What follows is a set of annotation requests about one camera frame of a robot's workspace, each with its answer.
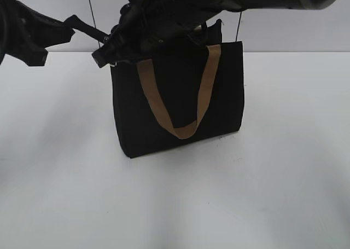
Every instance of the black cable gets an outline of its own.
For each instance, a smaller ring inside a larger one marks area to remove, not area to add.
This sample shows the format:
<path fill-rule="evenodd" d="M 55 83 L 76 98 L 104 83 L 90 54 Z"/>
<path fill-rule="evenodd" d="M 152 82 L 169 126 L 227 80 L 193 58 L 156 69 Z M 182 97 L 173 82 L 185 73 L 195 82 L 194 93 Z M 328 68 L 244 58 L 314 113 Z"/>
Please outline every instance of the black cable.
<path fill-rule="evenodd" d="M 240 32 L 241 21 L 242 21 L 242 12 L 240 12 L 240 19 L 238 21 L 238 27 L 237 27 L 237 33 L 236 33 L 236 42 L 238 41 L 238 34 Z"/>
<path fill-rule="evenodd" d="M 0 4 L 0 18 L 1 18 L 1 24 L 2 24 L 2 36 L 0 39 L 0 65 L 1 65 L 6 54 L 6 49 L 7 49 L 8 39 L 9 39 L 9 22 L 8 22 L 7 14 L 1 4 Z"/>
<path fill-rule="evenodd" d="M 95 29 L 97 29 L 94 10 L 92 9 L 91 0 L 89 0 L 89 5 L 90 5 L 90 10 L 91 10 L 92 20 L 94 21 L 94 27 L 95 27 Z M 101 44 L 99 43 L 99 41 L 97 41 L 97 43 L 98 43 L 98 47 L 101 48 Z"/>

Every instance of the white wall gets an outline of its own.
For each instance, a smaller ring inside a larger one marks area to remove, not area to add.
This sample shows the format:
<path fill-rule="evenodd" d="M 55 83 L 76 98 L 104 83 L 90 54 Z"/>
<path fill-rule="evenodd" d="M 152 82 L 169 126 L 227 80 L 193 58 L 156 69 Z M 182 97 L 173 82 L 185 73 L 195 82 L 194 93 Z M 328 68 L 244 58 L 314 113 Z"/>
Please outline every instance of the white wall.
<path fill-rule="evenodd" d="M 64 20 L 77 14 L 92 23 L 88 0 L 20 0 L 48 16 Z M 127 0 L 92 0 L 97 26 L 108 32 Z M 243 14 L 241 39 L 246 51 L 350 51 L 349 0 L 322 11 L 255 10 Z M 222 13 L 224 39 L 233 40 L 238 15 Z M 52 51 L 93 51 L 97 43 L 81 33 Z"/>

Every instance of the black tote bag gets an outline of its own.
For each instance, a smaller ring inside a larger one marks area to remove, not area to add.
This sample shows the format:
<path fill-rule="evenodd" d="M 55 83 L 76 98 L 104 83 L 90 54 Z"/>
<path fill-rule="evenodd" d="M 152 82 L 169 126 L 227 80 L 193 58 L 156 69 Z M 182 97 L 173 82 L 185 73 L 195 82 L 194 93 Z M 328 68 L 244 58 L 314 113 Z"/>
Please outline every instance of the black tote bag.
<path fill-rule="evenodd" d="M 243 47 L 221 40 L 218 20 L 208 28 L 207 46 L 178 38 L 151 60 L 111 68 L 115 123 L 128 157 L 240 129 Z"/>

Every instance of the tan handle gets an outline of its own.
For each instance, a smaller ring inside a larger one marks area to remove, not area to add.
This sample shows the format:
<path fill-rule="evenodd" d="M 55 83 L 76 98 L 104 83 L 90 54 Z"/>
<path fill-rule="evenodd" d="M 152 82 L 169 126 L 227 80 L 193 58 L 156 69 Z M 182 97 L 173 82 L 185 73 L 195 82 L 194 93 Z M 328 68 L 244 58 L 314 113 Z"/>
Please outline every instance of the tan handle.
<path fill-rule="evenodd" d="M 203 72 L 201 87 L 198 93 L 197 120 L 183 128 L 174 128 L 172 124 L 169 113 L 157 87 L 152 59 L 144 60 L 137 64 L 138 75 L 140 77 L 143 92 L 156 120 L 159 125 L 180 140 L 190 138 L 196 133 L 209 108 L 212 98 L 214 82 L 221 57 L 221 45 L 212 45 L 207 48 L 209 50 L 209 57 Z"/>

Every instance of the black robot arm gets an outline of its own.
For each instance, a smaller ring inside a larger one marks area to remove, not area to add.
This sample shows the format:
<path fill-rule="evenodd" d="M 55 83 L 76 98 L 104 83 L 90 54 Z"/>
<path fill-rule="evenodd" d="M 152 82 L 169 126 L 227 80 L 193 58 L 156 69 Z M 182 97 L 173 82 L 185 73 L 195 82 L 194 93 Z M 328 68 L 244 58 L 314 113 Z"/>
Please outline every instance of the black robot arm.
<path fill-rule="evenodd" d="M 17 0 L 0 0 L 0 63 L 5 54 L 28 66 L 44 66 L 45 48 L 68 43 L 74 31 Z"/>
<path fill-rule="evenodd" d="M 191 35 L 197 26 L 223 10 L 323 9 L 335 0 L 129 0 L 119 24 L 101 49 L 93 53 L 100 67 L 120 61 L 136 62 L 152 56 L 178 36 Z"/>

